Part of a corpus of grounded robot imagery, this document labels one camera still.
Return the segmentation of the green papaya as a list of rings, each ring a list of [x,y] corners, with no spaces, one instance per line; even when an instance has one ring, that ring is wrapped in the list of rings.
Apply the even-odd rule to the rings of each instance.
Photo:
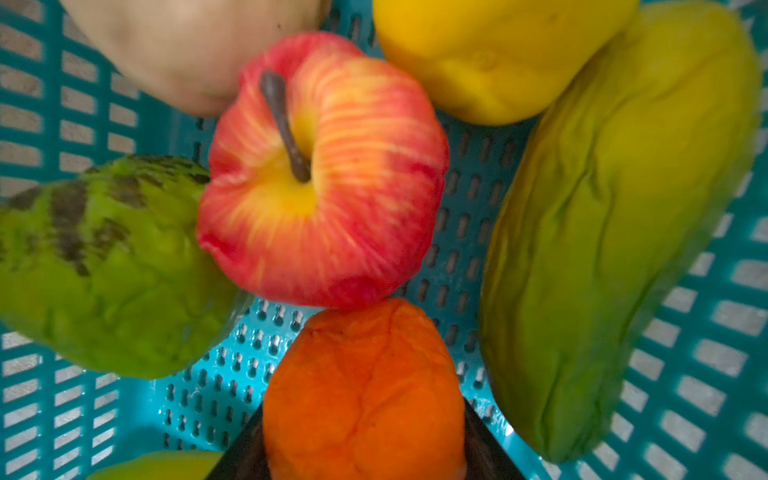
[[[533,129],[478,311],[496,403],[562,464],[608,434],[637,339],[751,169],[762,69],[716,1],[642,5]]]

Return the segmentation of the cream white pear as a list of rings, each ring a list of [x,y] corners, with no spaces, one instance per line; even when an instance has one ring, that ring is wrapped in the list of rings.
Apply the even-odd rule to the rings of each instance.
[[[331,2],[316,0],[69,0],[88,40],[139,90],[192,116],[234,100],[238,72],[287,36],[318,29]]]

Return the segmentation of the green custard apple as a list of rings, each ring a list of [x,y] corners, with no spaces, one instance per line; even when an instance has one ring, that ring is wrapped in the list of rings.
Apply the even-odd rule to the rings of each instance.
[[[70,362],[145,380],[176,374],[252,302],[197,242],[209,172],[130,155],[1,204],[1,319]]]

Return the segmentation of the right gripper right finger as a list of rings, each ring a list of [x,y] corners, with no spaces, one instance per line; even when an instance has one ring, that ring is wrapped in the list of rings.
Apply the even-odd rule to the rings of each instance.
[[[466,480],[525,480],[468,399],[465,403]]]

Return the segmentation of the yellow banana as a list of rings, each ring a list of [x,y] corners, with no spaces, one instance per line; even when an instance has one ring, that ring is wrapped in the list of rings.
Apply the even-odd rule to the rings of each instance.
[[[201,480],[223,454],[216,451],[158,451],[100,468],[87,480]]]

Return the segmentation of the yellow lemon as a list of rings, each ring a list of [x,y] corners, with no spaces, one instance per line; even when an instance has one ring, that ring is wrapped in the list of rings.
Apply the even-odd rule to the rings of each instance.
[[[385,58],[433,104],[477,125],[549,106],[636,12],[634,0],[374,0]]]

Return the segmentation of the red apple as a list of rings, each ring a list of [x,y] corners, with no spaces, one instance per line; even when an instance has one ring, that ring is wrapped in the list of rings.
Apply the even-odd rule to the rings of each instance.
[[[208,160],[197,239],[219,268],[261,298],[355,310],[419,271],[449,145],[414,78],[312,31],[242,68]]]

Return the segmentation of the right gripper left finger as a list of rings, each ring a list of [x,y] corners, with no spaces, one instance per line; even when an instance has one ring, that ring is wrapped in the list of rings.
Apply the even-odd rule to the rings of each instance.
[[[263,406],[260,405],[206,480],[266,480]]]

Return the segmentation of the orange tangerine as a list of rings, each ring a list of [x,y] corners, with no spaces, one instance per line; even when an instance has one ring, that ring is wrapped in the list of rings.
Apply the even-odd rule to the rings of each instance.
[[[465,402],[419,307],[390,298],[312,316],[263,399],[275,479],[462,479]]]

